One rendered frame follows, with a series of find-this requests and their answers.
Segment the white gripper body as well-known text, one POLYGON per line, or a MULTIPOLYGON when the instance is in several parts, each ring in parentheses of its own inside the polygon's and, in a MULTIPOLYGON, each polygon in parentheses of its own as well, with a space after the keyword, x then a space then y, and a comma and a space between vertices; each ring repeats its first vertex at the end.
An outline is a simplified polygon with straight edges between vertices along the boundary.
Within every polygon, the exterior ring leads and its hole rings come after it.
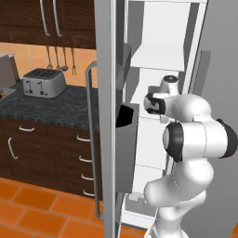
POLYGON ((170 118, 170 117, 167 117, 165 115, 160 115, 160 123, 161 124, 168 124, 168 123, 172 123, 174 122, 174 119, 173 118, 170 118))

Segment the white freezer rack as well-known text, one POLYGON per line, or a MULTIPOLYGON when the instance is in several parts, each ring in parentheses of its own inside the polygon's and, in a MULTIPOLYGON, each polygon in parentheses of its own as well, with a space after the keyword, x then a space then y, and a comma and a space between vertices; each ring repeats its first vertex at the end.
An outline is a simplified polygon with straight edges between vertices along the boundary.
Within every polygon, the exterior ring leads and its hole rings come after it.
POLYGON ((146 69, 183 72, 183 48, 141 44, 131 59, 131 65, 146 69))

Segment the grey freezer door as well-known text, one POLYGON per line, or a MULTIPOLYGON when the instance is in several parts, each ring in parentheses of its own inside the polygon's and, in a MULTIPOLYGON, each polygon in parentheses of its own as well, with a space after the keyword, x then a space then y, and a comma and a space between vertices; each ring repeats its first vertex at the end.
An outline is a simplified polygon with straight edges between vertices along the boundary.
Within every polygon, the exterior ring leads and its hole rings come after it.
POLYGON ((115 229, 116 0, 95 0, 104 237, 115 229))

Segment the large grey door bin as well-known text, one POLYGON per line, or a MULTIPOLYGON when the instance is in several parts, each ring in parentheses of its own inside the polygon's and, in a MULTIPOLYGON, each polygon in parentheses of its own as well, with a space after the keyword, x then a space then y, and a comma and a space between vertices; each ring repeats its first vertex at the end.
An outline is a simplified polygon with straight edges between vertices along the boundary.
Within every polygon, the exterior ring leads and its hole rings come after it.
POLYGON ((139 105, 122 104, 116 121, 115 188, 131 193, 134 179, 139 105))

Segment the hanging metal fork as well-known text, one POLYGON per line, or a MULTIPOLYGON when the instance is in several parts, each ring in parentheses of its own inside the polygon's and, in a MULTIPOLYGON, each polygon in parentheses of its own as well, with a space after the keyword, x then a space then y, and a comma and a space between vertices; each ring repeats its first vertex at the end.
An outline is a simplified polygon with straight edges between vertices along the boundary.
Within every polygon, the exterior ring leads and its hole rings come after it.
POLYGON ((74 58, 74 49, 71 47, 72 59, 73 59, 73 75, 76 75, 76 66, 75 66, 75 58, 74 58))

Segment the hanging metal ladle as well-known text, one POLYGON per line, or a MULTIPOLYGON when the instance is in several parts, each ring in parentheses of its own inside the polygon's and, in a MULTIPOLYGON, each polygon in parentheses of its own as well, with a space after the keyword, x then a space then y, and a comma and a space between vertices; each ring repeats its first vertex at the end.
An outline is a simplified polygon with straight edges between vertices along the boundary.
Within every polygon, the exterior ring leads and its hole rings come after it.
POLYGON ((61 67, 61 69, 64 72, 66 72, 68 71, 68 65, 67 65, 67 59, 66 59, 66 49, 64 46, 62 47, 62 52, 63 52, 63 58, 64 58, 64 65, 61 67))

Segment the hanging metal spoon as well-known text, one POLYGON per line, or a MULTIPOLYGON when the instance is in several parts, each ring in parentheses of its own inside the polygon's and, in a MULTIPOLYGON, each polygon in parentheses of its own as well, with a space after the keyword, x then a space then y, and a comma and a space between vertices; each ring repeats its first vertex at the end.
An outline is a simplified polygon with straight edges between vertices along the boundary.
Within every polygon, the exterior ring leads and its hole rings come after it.
POLYGON ((60 62, 59 62, 59 55, 58 55, 58 49, 57 49, 56 46, 54 46, 54 50, 55 50, 55 55, 56 55, 57 69, 61 71, 60 62))

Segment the silver toaster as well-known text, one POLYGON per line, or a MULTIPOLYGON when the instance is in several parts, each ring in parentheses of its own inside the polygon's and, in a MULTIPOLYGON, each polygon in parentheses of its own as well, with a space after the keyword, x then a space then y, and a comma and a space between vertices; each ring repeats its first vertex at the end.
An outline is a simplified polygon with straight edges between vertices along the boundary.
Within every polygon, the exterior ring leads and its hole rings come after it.
POLYGON ((52 99, 67 87, 62 71, 36 68, 23 78, 23 92, 26 96, 52 99))

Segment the dark wood base cupboards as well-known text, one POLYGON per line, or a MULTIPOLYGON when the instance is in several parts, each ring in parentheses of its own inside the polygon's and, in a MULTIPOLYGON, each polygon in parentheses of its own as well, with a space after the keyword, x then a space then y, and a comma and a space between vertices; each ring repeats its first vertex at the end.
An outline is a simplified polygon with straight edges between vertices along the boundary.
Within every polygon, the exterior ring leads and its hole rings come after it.
POLYGON ((87 130, 0 117, 0 177, 90 198, 100 170, 92 168, 87 130))

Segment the pale sink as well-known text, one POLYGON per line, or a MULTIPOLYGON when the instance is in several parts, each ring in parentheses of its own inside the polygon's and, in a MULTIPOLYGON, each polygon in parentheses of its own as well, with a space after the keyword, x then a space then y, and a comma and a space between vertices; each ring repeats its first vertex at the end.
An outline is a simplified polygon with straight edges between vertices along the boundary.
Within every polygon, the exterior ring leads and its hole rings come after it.
POLYGON ((15 92, 15 89, 12 88, 0 88, 0 100, 8 97, 15 92))

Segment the grey box appliance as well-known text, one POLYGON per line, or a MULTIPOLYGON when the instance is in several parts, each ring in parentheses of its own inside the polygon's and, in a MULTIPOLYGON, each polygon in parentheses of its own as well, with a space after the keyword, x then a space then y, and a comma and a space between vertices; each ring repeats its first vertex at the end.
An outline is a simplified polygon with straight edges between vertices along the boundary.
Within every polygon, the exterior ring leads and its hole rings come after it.
POLYGON ((19 79, 14 56, 0 53, 0 87, 14 86, 19 79))

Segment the dark wood wall cupboards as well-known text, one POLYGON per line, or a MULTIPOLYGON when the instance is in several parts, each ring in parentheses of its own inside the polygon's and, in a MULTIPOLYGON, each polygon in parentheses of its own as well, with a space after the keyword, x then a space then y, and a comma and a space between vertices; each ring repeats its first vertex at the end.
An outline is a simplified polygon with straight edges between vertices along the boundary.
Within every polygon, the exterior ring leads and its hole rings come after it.
POLYGON ((0 0, 0 42, 95 49, 94 0, 0 0))

